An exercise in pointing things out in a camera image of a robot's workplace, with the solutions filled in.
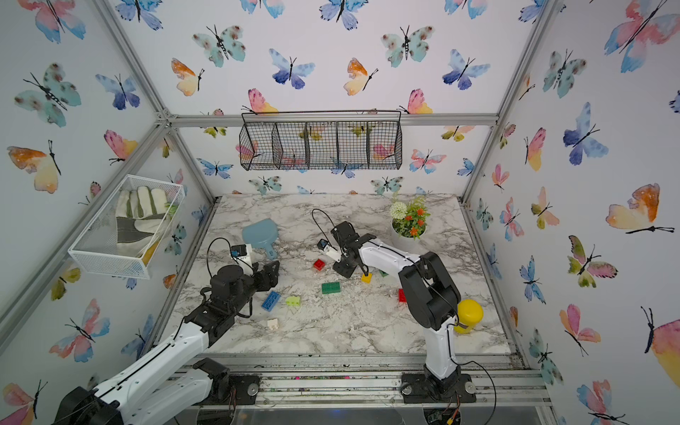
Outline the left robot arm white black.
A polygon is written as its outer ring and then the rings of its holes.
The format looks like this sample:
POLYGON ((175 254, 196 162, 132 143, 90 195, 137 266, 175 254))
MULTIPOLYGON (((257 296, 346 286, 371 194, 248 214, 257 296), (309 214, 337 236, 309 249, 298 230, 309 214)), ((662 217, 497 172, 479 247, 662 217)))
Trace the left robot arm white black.
POLYGON ((256 293, 276 287, 279 267, 275 260, 250 276, 239 266, 222 267, 202 290, 202 303, 166 340, 94 389, 70 391, 59 405, 55 423, 164 424, 194 405, 253 404, 258 377, 233 375, 202 354, 235 325, 256 293))

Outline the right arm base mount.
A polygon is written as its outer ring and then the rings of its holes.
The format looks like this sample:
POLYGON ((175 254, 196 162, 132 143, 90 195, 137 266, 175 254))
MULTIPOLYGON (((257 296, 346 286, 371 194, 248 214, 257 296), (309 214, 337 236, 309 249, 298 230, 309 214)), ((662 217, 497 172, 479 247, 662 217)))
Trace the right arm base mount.
POLYGON ((406 404, 476 403, 476 386, 468 374, 440 380, 430 373, 403 374, 399 392, 406 404))

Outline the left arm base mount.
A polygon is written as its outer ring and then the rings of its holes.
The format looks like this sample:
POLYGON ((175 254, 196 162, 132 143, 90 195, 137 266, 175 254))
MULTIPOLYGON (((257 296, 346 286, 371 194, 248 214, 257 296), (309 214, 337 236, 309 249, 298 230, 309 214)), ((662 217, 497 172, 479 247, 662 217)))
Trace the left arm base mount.
POLYGON ((235 373, 214 359, 200 359, 185 377, 199 388, 193 406, 254 406, 260 392, 258 375, 235 373))

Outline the green long lego brick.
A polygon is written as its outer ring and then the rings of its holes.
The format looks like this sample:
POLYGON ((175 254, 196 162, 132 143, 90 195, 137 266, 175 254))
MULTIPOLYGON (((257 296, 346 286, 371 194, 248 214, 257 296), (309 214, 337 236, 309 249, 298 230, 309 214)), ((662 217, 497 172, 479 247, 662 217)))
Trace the green long lego brick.
POLYGON ((322 295, 337 294, 342 291, 340 282, 323 283, 322 295))

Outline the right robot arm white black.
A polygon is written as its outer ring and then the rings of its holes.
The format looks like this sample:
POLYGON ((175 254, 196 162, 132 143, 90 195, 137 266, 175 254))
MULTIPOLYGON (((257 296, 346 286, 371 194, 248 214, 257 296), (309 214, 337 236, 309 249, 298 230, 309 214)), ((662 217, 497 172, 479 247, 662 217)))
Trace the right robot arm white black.
POLYGON ((356 269, 371 267, 398 278, 407 307, 425 334, 426 370, 437 380, 452 377, 459 369, 451 331, 458 324, 461 295, 441 258, 429 251, 415 255, 385 244, 377 237, 359 235, 344 221, 331 230, 339 260, 333 269, 350 278, 356 269))

